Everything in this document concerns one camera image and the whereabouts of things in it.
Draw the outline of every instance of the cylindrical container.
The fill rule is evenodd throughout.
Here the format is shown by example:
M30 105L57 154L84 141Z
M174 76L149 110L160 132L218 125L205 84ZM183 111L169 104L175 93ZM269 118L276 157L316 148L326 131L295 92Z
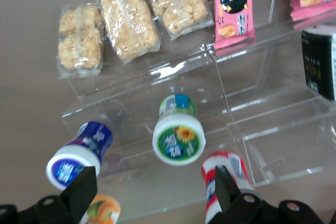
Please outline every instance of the cylindrical container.
M112 197L97 194L80 224L116 224L120 216L120 205Z
M86 166L94 166L98 176L103 156L112 141L112 132L104 124L92 121L83 124L76 136L48 162L48 179L64 190Z
M186 95L174 94L163 100L152 141L160 160L181 166L201 156L206 141L196 114L196 104Z
M254 190L250 183L243 159L236 153L218 151L205 159L202 165L202 177L206 184L206 215L205 224L208 224L217 213L222 212L216 195L216 166L225 166L236 182L240 191Z

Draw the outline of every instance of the sunflower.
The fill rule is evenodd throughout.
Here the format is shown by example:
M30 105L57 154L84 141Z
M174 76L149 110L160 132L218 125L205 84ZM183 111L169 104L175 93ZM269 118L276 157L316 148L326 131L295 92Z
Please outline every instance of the sunflower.
M187 127L179 127L176 131L177 139L181 140L183 143L188 143L195 139L195 133Z

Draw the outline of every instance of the clear acrylic shelf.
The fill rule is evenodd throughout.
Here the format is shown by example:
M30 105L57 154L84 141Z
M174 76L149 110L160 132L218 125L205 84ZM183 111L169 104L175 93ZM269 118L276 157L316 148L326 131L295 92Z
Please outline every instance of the clear acrylic shelf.
M290 11L289 0L254 0L255 40L216 53L214 27L174 41L162 32L158 53L124 66L106 43L100 76L69 79L78 96L62 115L69 131L99 120L114 133L98 186L119 201L120 222L205 202L201 165L217 150L239 153L256 187L335 164L335 104L306 86L300 39L307 26L336 24L335 13L294 24ZM172 93L195 100L207 139L183 167L152 149L159 105Z

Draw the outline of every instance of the white bottle cap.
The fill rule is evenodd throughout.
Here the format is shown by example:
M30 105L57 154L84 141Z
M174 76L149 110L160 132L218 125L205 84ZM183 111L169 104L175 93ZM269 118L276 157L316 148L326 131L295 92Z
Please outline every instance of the white bottle cap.
M96 176L100 171L97 156L81 145L65 145L51 158L46 167L50 182L60 190L64 190L86 166L96 168Z
M205 147L205 136L199 120L185 113L160 117L153 131L153 149L163 162L181 166L197 160Z

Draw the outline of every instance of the screw hole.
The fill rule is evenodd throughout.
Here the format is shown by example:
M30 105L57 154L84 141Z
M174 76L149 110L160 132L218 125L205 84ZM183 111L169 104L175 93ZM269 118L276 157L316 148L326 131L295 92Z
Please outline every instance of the screw hole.
M287 203L287 207L290 210L295 211L295 212L300 211L300 207L297 204L295 204L294 202Z
M249 195L249 194L244 196L244 200L248 203L254 203L254 201L255 201L254 197L252 195Z
M0 209L0 215L4 215L7 212L7 208Z
M50 204L52 204L54 202L54 199L52 198L48 198L45 201L43 201L43 205L44 206L49 206Z

